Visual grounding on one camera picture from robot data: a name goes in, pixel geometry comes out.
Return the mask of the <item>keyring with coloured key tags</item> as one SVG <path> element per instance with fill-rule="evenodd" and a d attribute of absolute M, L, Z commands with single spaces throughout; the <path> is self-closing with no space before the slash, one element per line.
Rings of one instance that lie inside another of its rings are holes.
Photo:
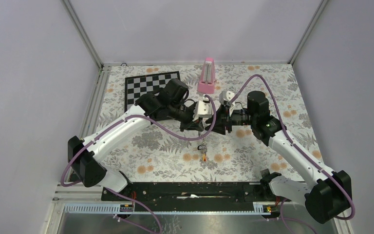
<path fill-rule="evenodd" d="M 204 137 L 204 134 L 206 133 L 205 130 L 198 133 L 198 136 L 201 138 L 201 143 L 197 147 L 197 149 L 200 151 L 202 155 L 202 161 L 207 162 L 207 144 L 206 144 L 206 138 Z"/>

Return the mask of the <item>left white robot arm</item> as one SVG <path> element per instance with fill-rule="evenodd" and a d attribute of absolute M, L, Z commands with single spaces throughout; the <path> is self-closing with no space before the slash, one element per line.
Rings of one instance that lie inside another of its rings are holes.
<path fill-rule="evenodd" d="M 121 173 L 108 172 L 101 162 L 122 141 L 138 131 L 170 118 L 180 122 L 180 130 L 203 131 L 204 113 L 211 110 L 208 96 L 201 96 L 192 105 L 185 105 L 188 86 L 178 79 L 171 79 L 164 88 L 147 92 L 138 98 L 122 116 L 104 129 L 80 139 L 77 136 L 67 142 L 67 169 L 72 169 L 85 187 L 112 185 L 113 194 L 119 200 L 131 196 L 131 186 Z"/>

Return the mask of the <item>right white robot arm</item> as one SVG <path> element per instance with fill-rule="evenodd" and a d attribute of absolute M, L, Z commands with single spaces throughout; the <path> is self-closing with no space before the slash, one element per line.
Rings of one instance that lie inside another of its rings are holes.
<path fill-rule="evenodd" d="M 281 121 L 270 114 L 264 92 L 248 93 L 247 107 L 241 110 L 235 109 L 234 96 L 230 91 L 220 93 L 221 105 L 212 131 L 225 135 L 233 126 L 250 126 L 256 139 L 281 155 L 303 179 L 303 182 L 293 181 L 280 173 L 263 176 L 260 194 L 264 200 L 271 201 L 277 196 L 287 198 L 303 205 L 320 224 L 352 208 L 351 177 L 345 171 L 336 172 L 309 153 Z"/>

